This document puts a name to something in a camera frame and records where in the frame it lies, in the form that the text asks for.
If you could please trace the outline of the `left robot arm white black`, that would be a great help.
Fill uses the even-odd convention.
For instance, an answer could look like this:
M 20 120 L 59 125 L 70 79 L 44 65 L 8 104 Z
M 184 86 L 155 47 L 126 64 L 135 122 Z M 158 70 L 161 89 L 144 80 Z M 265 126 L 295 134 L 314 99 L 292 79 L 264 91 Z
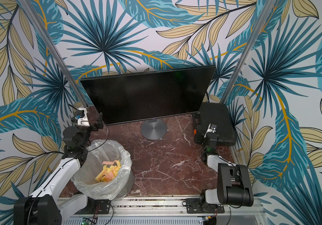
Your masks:
M 13 207 L 15 225 L 60 225 L 87 207 L 88 197 L 77 194 L 65 203 L 57 200 L 71 177 L 83 166 L 88 155 L 88 142 L 93 131 L 103 129 L 102 113 L 90 122 L 85 108 L 72 117 L 74 125 L 63 131 L 64 154 L 55 171 L 30 196 L 21 197 Z

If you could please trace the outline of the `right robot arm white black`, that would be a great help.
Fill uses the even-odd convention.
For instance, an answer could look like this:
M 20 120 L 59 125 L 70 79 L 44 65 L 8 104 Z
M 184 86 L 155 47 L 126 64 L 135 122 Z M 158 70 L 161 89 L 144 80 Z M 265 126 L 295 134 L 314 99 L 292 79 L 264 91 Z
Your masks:
M 217 209 L 221 205 L 234 208 L 251 207 L 254 194 L 249 172 L 245 165 L 237 165 L 227 161 L 217 153 L 219 135 L 207 132 L 203 137 L 201 160 L 217 173 L 217 186 L 201 192 L 199 205 L 202 211 Z

